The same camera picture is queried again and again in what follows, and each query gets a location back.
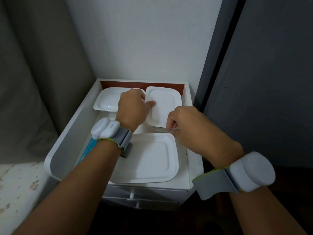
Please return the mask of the white tracker on grey wristband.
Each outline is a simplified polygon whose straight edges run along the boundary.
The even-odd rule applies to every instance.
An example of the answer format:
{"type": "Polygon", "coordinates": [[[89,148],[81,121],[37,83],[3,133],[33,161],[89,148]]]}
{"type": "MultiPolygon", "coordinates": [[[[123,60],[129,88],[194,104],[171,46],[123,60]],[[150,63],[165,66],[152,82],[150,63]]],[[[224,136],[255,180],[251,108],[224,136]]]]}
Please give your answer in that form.
{"type": "Polygon", "coordinates": [[[133,147],[130,142],[132,132],[120,125],[120,122],[107,117],[100,119],[92,128],[91,135],[94,140],[110,140],[121,149],[120,156],[128,158],[133,147]]]}
{"type": "Polygon", "coordinates": [[[207,200],[222,192],[251,192],[273,184],[275,179],[271,162],[260,153],[251,152],[230,166],[211,170],[192,182],[201,200],[207,200]]]}

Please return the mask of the person's left forearm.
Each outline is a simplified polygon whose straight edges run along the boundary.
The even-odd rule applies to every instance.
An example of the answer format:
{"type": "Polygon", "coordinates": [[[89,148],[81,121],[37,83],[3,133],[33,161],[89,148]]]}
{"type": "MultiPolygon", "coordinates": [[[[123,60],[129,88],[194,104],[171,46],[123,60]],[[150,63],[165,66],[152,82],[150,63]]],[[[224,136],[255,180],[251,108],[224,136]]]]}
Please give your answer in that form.
{"type": "Polygon", "coordinates": [[[103,139],[12,235],[87,234],[121,148],[103,139]]]}

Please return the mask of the grey wardrobe door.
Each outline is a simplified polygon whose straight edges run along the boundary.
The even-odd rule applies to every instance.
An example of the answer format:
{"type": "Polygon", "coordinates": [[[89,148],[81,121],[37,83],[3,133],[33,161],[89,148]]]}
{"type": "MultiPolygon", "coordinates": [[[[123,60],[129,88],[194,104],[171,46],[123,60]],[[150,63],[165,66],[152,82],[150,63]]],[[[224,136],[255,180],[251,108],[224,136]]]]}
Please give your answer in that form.
{"type": "Polygon", "coordinates": [[[222,0],[194,106],[247,152],[313,169],[313,0],[222,0]]]}

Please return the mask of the large container with white lid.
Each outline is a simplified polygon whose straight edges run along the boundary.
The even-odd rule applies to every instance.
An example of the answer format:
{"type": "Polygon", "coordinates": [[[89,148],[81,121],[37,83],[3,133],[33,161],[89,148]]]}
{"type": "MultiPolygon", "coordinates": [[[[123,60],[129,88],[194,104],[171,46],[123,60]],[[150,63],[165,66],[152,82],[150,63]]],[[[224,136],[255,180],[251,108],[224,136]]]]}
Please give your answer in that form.
{"type": "Polygon", "coordinates": [[[110,178],[114,184],[172,180],[179,170],[175,138],[170,133],[133,134],[127,158],[120,157],[110,178]]]}

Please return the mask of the white drawer cabinet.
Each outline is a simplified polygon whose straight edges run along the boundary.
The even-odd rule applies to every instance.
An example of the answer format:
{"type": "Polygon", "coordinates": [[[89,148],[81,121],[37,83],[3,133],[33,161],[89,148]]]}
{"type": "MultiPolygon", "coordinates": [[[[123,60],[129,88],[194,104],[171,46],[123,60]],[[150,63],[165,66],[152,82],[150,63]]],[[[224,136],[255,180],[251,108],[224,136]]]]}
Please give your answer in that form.
{"type": "Polygon", "coordinates": [[[194,189],[160,189],[137,186],[107,186],[102,201],[111,206],[133,208],[136,202],[127,202],[131,188],[135,188],[135,199],[139,199],[144,210],[174,211],[194,193],[194,189]]]}

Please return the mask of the grey curtain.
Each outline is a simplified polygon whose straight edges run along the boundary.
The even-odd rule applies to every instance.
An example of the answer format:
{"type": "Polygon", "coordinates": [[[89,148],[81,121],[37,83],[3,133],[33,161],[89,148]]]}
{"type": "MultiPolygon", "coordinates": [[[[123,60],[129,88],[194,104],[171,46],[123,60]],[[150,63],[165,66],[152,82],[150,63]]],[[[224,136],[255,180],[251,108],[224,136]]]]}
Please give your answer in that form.
{"type": "Polygon", "coordinates": [[[64,0],[0,0],[0,164],[43,161],[94,82],[64,0]]]}

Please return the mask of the small clear container white lid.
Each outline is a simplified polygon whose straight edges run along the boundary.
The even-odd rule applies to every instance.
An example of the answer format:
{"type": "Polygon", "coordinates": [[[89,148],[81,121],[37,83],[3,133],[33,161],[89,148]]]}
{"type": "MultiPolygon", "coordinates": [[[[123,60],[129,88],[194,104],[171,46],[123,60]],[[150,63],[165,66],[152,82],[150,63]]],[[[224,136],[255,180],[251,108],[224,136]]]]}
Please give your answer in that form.
{"type": "Polygon", "coordinates": [[[159,133],[169,133],[173,129],[166,129],[168,114],[178,106],[183,106],[180,93],[172,88],[149,86],[146,89],[145,102],[155,101],[146,118],[146,123],[159,133]]]}

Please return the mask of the person's left hand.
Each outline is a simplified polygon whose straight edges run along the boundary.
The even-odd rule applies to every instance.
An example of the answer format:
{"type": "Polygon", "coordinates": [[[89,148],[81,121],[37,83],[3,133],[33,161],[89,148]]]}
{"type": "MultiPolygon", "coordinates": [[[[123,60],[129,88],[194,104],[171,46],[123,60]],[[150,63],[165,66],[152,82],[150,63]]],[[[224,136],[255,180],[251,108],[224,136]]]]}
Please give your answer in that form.
{"type": "Polygon", "coordinates": [[[131,88],[120,95],[115,120],[132,133],[145,122],[147,115],[144,110],[145,93],[140,89],[131,88]]]}

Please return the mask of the person's right hand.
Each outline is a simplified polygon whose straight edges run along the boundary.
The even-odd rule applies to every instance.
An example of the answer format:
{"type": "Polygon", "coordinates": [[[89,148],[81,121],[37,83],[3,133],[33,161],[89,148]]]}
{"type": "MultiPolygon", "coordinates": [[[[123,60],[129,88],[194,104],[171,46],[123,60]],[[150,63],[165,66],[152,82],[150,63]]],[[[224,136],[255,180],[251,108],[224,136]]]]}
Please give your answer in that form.
{"type": "Polygon", "coordinates": [[[206,158],[215,169],[225,168],[244,157],[241,144],[231,139],[194,106],[179,106],[180,144],[206,158]]]}

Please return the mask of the blue packet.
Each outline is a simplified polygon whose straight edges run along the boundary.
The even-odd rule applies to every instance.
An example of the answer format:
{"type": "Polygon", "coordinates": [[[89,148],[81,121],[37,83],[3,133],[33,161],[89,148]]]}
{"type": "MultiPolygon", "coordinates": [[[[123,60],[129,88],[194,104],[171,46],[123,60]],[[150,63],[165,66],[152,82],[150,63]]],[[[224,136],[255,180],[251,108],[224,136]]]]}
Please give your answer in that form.
{"type": "Polygon", "coordinates": [[[86,147],[84,148],[79,160],[78,160],[78,163],[80,163],[88,154],[89,152],[96,146],[98,142],[98,139],[93,139],[91,138],[90,141],[88,142],[88,144],[86,145],[86,147]]]}

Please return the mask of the flat container with white lid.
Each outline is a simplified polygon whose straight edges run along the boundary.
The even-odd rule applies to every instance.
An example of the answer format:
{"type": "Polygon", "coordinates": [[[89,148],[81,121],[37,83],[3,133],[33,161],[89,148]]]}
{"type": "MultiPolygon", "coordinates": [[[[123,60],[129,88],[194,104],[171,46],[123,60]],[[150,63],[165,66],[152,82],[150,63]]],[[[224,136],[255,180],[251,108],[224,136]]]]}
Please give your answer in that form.
{"type": "Polygon", "coordinates": [[[120,95],[131,88],[126,87],[109,87],[100,92],[94,105],[94,110],[117,112],[120,95]]]}

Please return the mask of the white open drawer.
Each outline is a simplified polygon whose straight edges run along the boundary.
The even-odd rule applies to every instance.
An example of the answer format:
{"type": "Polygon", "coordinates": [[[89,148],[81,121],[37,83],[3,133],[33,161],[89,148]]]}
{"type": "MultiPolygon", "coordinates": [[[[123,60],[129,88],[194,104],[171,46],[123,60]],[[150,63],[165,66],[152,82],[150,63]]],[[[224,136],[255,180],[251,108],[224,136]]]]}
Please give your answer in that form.
{"type": "MultiPolygon", "coordinates": [[[[146,90],[149,86],[175,89],[182,96],[185,106],[192,105],[190,87],[187,82],[96,79],[73,117],[57,139],[57,142],[48,153],[44,163],[45,171],[53,178],[61,181],[77,165],[79,159],[82,157],[83,150],[87,146],[86,144],[91,139],[90,131],[92,126],[100,116],[105,115],[105,113],[100,113],[93,109],[93,104],[101,90],[108,87],[141,88],[146,90]]],[[[179,156],[180,168],[178,174],[170,181],[131,184],[115,184],[109,182],[109,185],[190,190],[193,188],[192,179],[203,173],[202,157],[183,146],[180,146],[179,156]]]]}

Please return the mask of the person's right forearm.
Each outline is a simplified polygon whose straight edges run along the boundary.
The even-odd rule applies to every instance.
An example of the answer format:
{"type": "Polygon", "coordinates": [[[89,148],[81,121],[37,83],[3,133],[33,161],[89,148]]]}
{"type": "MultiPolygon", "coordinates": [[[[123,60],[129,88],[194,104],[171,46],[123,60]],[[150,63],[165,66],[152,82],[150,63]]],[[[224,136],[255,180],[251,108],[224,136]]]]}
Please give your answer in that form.
{"type": "Polygon", "coordinates": [[[266,186],[229,196],[244,235],[307,235],[266,186]]]}

